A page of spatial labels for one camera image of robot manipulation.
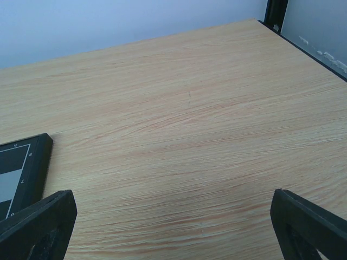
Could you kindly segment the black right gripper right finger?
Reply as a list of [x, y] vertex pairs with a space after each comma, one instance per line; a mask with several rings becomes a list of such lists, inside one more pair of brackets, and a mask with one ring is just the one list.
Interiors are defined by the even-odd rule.
[[346, 220], [289, 191], [276, 189], [271, 221], [284, 259], [346, 259]]

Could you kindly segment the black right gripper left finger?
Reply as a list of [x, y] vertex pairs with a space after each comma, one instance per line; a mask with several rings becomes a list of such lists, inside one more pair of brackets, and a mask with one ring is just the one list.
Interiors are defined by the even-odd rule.
[[1, 259], [64, 259], [77, 214], [64, 190], [1, 221]]

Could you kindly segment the black and grey chessboard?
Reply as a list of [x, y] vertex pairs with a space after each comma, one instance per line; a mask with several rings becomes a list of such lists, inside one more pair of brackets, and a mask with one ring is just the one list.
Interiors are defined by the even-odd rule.
[[42, 199], [52, 148], [47, 133], [1, 144], [1, 220]]

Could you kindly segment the black enclosure frame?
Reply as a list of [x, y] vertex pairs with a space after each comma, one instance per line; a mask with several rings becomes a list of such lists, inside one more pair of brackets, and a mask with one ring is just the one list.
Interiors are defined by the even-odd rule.
[[268, 1], [261, 23], [346, 81], [346, 1]]

